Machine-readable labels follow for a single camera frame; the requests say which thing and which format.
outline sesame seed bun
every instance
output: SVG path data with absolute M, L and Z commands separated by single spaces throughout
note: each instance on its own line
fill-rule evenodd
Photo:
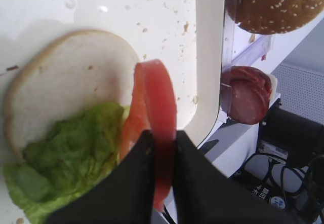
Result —
M 324 0 L 240 0 L 228 13 L 248 32 L 275 34 L 304 26 L 323 9 Z
M 139 58 L 122 38 L 105 31 L 68 34 L 37 55 L 5 98 L 5 131 L 16 156 L 56 121 L 98 103 L 129 105 Z

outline lettuce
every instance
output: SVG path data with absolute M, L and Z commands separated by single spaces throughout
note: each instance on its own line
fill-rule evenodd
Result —
M 127 111 L 110 102 L 57 122 L 23 150 L 25 163 L 4 166 L 9 194 L 31 223 L 44 223 L 113 170 Z

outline tomato slice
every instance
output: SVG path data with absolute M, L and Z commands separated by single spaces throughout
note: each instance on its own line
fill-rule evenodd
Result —
M 168 71 L 158 59 L 138 63 L 134 80 L 130 115 L 122 131 L 120 157 L 123 159 L 127 155 L 143 130 L 151 129 L 155 140 L 154 207 L 162 211 L 174 172 L 177 125 L 174 91 Z

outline white tray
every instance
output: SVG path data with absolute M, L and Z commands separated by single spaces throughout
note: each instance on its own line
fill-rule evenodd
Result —
M 128 41 L 141 59 L 165 63 L 177 98 L 177 127 L 199 145 L 219 111 L 223 14 L 224 0 L 0 0 L 0 74 L 19 66 L 0 76 L 0 110 L 11 81 L 50 42 L 74 30 L 102 29 Z M 0 164 L 12 160 L 1 131 Z M 24 217 L 1 172 L 0 216 L 3 224 Z

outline bread slice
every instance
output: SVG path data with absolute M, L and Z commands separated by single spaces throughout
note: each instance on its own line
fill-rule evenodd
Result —
M 37 55 L 5 99 L 5 131 L 20 160 L 54 122 L 105 101 L 129 105 L 138 61 L 125 40 L 98 30 L 71 33 Z

